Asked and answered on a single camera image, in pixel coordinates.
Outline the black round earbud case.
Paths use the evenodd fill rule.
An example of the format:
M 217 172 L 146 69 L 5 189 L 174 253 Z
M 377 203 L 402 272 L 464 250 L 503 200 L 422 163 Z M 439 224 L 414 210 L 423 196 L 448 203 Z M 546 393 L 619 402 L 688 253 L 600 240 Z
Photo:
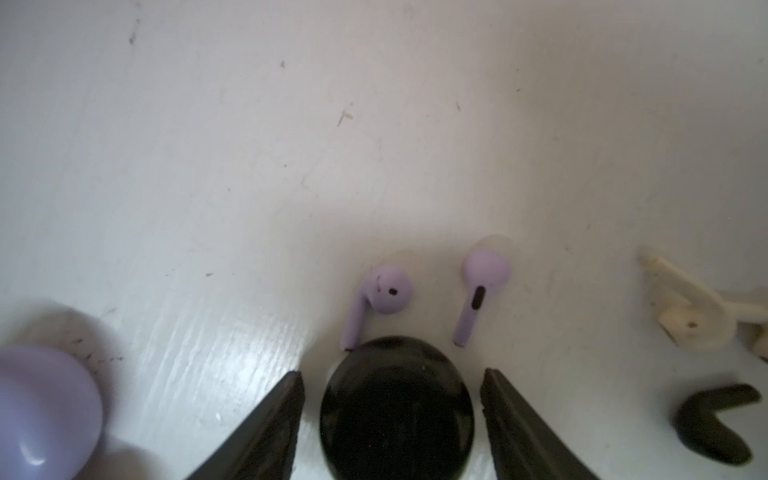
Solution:
M 440 350 L 389 336 L 360 345 L 336 368 L 319 430 L 336 479 L 458 479 L 475 417 L 467 386 Z

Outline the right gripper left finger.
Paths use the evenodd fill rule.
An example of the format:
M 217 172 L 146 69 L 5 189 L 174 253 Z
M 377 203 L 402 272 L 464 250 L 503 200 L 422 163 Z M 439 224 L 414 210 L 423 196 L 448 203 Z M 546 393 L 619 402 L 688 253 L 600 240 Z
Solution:
M 288 479 L 304 402 L 302 374 L 290 371 L 189 480 Z

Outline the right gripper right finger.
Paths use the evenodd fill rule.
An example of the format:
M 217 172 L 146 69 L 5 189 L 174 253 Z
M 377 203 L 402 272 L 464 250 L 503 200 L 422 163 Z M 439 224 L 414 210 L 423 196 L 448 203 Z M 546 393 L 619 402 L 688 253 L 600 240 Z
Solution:
M 499 479 L 597 480 L 501 371 L 485 370 L 480 399 Z

